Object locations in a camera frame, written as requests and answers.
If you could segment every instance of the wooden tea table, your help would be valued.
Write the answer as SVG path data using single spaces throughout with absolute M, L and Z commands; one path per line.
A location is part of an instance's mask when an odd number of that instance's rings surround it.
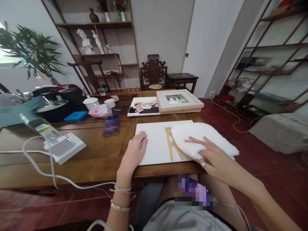
M 62 134 L 73 132 L 87 146 L 62 165 L 55 163 L 57 175 L 65 176 L 79 185 L 92 185 L 114 181 L 125 153 L 128 142 L 135 134 L 136 124 L 193 120 L 203 122 L 196 113 L 154 115 L 127 117 L 127 113 L 134 97 L 156 96 L 156 91 L 130 91 L 117 93 L 120 100 L 115 109 L 122 109 L 120 114 L 120 132 L 116 136 L 102 137 L 102 119 L 88 117 L 80 122 L 53 123 L 52 125 Z M 92 95 L 99 98 L 101 104 L 107 96 Z M 23 124 L 2 128 L 0 131 L 0 151 L 21 150 L 23 143 L 38 134 Z M 44 150 L 43 138 L 30 141 L 27 150 Z M 51 173 L 49 156 L 40 153 L 31 153 L 43 172 Z M 176 173 L 201 173 L 204 170 L 194 161 L 157 164 L 137 167 L 133 179 L 154 180 L 166 178 Z M 69 184 L 57 179 L 57 184 L 70 188 Z M 53 188 L 51 177 L 38 174 L 33 165 L 23 153 L 0 154 L 0 189 L 7 190 L 44 190 Z

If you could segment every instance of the blurred phone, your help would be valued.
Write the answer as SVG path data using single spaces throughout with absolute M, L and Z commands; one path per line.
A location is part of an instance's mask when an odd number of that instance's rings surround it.
M 175 175 L 175 206 L 178 210 L 213 210 L 216 199 L 211 189 L 186 174 Z
M 113 114 L 107 116 L 103 121 L 102 127 L 103 127 L 102 137 L 118 134 L 120 129 L 120 115 Z

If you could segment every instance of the blue sponge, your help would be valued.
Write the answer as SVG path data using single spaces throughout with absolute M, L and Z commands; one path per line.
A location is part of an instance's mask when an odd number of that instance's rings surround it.
M 64 119 L 66 122 L 75 122 L 75 121 L 81 121 L 84 117 L 86 117 L 88 113 L 87 112 L 73 112 L 68 117 Z

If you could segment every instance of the statue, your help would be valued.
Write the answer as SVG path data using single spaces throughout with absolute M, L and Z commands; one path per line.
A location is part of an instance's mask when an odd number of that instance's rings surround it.
M 90 12 L 91 13 L 89 14 L 89 16 L 90 16 L 91 22 L 99 22 L 98 16 L 94 13 L 93 8 L 90 8 Z
M 100 44 L 98 35 L 95 34 L 95 31 L 94 31 L 94 30 L 92 30 L 92 33 L 93 33 L 93 38 L 95 38 L 96 45 L 98 46 L 98 48 L 99 48 L 99 50 L 100 50 L 100 53 L 103 54 L 104 51 L 103 51 L 102 45 Z
M 90 39 L 87 38 L 86 33 L 82 29 L 78 29 L 77 34 L 82 38 L 82 48 L 86 55 L 92 54 L 91 48 L 93 46 L 90 43 Z

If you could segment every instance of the electrical outlet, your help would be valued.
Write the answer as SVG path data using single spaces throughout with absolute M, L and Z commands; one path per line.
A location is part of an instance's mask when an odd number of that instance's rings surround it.
M 215 91 L 211 91 L 210 97 L 213 97 L 215 95 Z

